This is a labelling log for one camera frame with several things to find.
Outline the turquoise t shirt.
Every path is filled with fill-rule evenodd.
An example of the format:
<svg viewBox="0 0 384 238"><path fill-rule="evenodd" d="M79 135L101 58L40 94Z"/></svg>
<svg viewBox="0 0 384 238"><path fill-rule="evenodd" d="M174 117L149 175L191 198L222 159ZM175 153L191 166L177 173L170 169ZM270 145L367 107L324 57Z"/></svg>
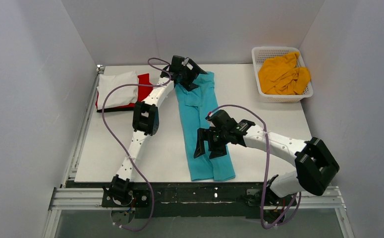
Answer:
<svg viewBox="0 0 384 238"><path fill-rule="evenodd" d="M228 181L236 177L229 151L226 155L210 158L206 120L208 113L218 106L213 72L200 74L193 82L198 87L187 91L175 86L179 116L183 131L184 147L192 181Z"/></svg>

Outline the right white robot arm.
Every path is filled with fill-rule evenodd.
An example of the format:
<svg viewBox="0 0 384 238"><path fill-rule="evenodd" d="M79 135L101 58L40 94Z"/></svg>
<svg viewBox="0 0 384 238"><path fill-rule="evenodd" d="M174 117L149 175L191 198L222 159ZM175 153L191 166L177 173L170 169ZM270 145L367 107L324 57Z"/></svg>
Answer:
<svg viewBox="0 0 384 238"><path fill-rule="evenodd" d="M224 110L211 113L206 119L210 126L197 130L194 158L206 151L210 159L225 156L227 145L234 144L262 150L294 167L293 171L266 181L265 197L278 200L303 191L321 196L340 169L328 147L317 137L301 140L268 132L250 120L237 122Z"/></svg>

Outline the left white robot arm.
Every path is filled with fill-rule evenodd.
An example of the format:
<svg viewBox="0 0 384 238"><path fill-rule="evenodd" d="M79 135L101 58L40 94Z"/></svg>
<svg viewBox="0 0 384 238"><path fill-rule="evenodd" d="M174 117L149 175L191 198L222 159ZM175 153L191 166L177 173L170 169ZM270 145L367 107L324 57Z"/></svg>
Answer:
<svg viewBox="0 0 384 238"><path fill-rule="evenodd" d="M102 114L105 127L116 141L121 144L126 153L126 157L112 178L109 188L105 189L110 194L110 198L115 198L119 201L131 200L133 198L133 192L129 187L132 184L135 161L140 156L142 147L147 144L147 141L159 129L159 107L167 95L178 85L187 91L198 88L198 85L194 83L195 79L199 75L207 74L190 58L173 56L171 62L164 61L166 66L163 68L152 65L151 61L153 59L148 59L148 65L159 70L161 73L156 84L137 84L138 87L148 87L152 88L152 90L145 99L137 101L134 105L132 118L133 134L128 148L117 139L115 133L108 126L104 114Z"/></svg>

